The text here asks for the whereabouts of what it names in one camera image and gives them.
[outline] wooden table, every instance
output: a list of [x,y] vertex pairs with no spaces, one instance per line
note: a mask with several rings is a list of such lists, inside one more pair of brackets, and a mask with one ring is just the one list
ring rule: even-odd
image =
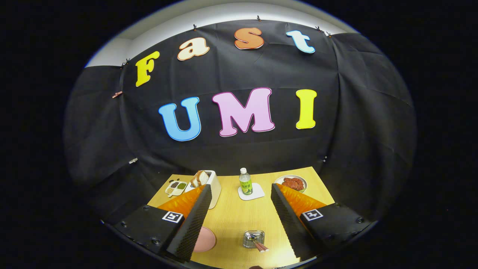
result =
[[[239,173],[234,176],[218,176],[222,191],[216,206],[207,212],[203,223],[203,226],[209,228],[216,236],[216,245],[206,252],[193,252],[191,260],[226,269],[248,269],[255,265],[269,269],[299,262],[271,201],[272,183],[284,175],[297,175],[304,178],[307,181],[304,194],[327,205],[334,203],[334,199],[312,167],[251,174],[252,182],[261,185],[265,196],[250,201],[243,201],[238,195]],[[192,176],[172,175],[148,205],[158,207],[177,197],[168,198],[164,192],[171,179],[189,182]],[[243,247],[242,238],[247,230],[264,231],[264,245],[270,251],[260,253],[255,248]]]

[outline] bread slice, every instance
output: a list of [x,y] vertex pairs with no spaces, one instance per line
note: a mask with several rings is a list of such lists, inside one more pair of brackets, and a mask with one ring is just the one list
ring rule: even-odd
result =
[[198,171],[191,180],[191,184],[194,188],[197,188],[199,186],[205,185],[208,179],[209,176],[206,174],[206,172]]

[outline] screw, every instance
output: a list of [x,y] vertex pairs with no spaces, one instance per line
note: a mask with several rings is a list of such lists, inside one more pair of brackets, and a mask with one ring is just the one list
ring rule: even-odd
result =
[[159,240],[156,237],[151,237],[151,242],[155,245],[159,245]]

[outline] water bottle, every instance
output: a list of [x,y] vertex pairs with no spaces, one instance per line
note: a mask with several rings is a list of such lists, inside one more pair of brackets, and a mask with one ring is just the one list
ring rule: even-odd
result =
[[252,194],[252,180],[250,179],[250,174],[247,173],[245,168],[240,169],[239,176],[240,186],[242,188],[242,193],[245,195]]

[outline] pink letter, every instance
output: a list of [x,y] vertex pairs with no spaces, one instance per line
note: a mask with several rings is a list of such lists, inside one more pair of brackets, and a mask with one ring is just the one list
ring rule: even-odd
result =
[[269,96],[272,94],[270,88],[256,88],[250,92],[246,106],[242,106],[239,100],[231,92],[218,93],[212,97],[212,101],[219,106],[221,114],[222,130],[220,136],[233,136],[238,133],[232,127],[232,120],[237,123],[243,133],[249,129],[250,121],[254,116],[254,132],[266,132],[274,129],[269,111]]

